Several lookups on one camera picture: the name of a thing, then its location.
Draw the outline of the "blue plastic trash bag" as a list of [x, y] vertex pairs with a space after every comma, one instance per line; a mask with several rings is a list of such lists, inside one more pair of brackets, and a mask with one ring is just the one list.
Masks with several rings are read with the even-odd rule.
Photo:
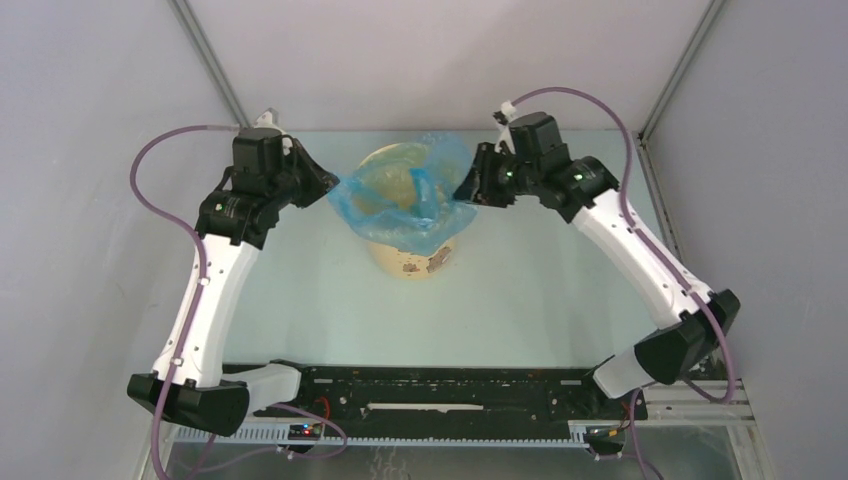
[[415, 255], [431, 255], [466, 229], [477, 209], [453, 198], [472, 153], [452, 133], [386, 146], [328, 194], [338, 216], [361, 238]]

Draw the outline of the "yellow capybara trash bin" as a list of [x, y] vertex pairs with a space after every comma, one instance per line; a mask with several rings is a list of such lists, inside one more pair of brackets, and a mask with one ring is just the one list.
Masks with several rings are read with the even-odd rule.
[[[406, 156], [411, 158], [412, 166], [417, 167], [426, 159], [427, 150], [427, 145], [417, 141], [389, 144], [370, 153], [357, 169], [370, 164], [383, 166], [390, 160]], [[402, 173], [399, 183], [397, 187], [378, 187], [377, 191], [408, 210], [416, 197], [411, 175]], [[387, 274], [399, 279], [421, 280], [437, 275], [450, 264], [457, 243], [457, 237], [451, 237], [430, 255], [417, 255], [373, 241], [367, 241], [367, 246], [375, 263]]]

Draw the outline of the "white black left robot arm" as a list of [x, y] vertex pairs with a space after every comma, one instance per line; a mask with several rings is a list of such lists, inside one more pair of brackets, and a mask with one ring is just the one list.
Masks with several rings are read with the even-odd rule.
[[281, 210], [307, 208], [337, 183], [281, 129], [237, 131], [232, 163], [201, 202], [195, 225], [176, 222], [195, 248], [190, 279], [150, 372], [130, 377], [131, 399], [160, 420], [222, 437], [275, 403], [292, 416], [312, 411], [316, 390], [297, 368], [273, 361], [225, 374], [223, 353], [241, 291]]

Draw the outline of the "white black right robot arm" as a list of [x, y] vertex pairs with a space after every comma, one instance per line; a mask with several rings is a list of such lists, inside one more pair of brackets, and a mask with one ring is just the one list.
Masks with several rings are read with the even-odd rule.
[[497, 142], [478, 145], [455, 200], [507, 208], [533, 196], [592, 241], [641, 296], [656, 330], [596, 366], [581, 392], [585, 411], [606, 418], [622, 397], [653, 383], [672, 385], [719, 349], [739, 310], [661, 244], [625, 198], [618, 179], [592, 156], [574, 159], [545, 112], [497, 112]]

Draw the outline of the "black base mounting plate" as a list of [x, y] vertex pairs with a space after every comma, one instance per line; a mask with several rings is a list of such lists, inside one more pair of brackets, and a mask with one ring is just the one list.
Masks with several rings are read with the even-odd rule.
[[618, 430], [643, 410], [606, 397], [587, 369], [299, 366], [291, 405], [351, 440], [568, 441]]

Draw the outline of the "small electronics board with LEDs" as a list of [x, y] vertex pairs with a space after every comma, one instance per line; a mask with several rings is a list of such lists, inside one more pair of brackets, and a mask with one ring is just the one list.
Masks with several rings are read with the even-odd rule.
[[290, 441], [317, 441], [322, 437], [323, 425], [317, 424], [290, 424], [287, 439]]

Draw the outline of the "aluminium frame rail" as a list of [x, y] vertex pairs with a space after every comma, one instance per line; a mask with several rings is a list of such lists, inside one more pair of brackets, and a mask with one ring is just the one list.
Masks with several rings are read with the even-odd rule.
[[733, 399], [727, 404], [711, 402], [683, 382], [652, 386], [644, 391], [637, 426], [751, 426], [753, 410], [744, 384], [735, 383]]

